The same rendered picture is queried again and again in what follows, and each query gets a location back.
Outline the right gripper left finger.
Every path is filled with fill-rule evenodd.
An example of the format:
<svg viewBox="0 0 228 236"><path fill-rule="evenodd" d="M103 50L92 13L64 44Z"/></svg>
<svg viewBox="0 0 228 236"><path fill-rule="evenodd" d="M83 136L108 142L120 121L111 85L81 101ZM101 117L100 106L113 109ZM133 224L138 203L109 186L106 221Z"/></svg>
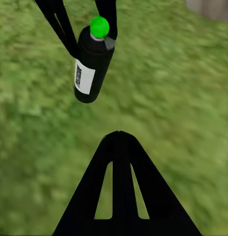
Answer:
<svg viewBox="0 0 228 236"><path fill-rule="evenodd" d="M94 219L107 165L111 161L112 218ZM102 139L53 236L127 236L119 131Z"/></svg>

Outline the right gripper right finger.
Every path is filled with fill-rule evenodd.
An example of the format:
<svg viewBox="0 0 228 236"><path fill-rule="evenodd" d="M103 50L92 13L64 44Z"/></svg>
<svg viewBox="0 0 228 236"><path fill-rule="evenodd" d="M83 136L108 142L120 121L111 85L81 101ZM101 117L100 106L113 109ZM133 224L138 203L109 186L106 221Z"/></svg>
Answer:
<svg viewBox="0 0 228 236"><path fill-rule="evenodd" d="M202 236L136 137L119 138L127 236ZM130 164L149 219L138 216Z"/></svg>

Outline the pesticide atomizer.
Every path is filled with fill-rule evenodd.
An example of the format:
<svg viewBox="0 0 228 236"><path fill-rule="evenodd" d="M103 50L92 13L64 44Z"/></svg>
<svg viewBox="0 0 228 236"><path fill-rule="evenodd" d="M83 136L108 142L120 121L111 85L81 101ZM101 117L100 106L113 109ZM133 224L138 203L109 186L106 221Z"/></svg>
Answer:
<svg viewBox="0 0 228 236"><path fill-rule="evenodd" d="M93 18L81 31L78 47L83 60L76 59L74 94L82 103L97 99L116 43L104 17Z"/></svg>

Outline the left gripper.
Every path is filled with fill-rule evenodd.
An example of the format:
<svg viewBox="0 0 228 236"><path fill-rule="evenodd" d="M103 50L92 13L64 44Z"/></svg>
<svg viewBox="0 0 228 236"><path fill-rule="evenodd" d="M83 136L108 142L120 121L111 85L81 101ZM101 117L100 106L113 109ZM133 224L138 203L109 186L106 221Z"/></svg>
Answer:
<svg viewBox="0 0 228 236"><path fill-rule="evenodd" d="M76 59L83 60L70 21L68 20L63 0L35 0L35 2L69 54ZM114 40L116 40L118 35L116 0L95 0L95 2L100 16L106 18L109 22L109 31L112 33ZM63 29L58 23L55 13Z"/></svg>

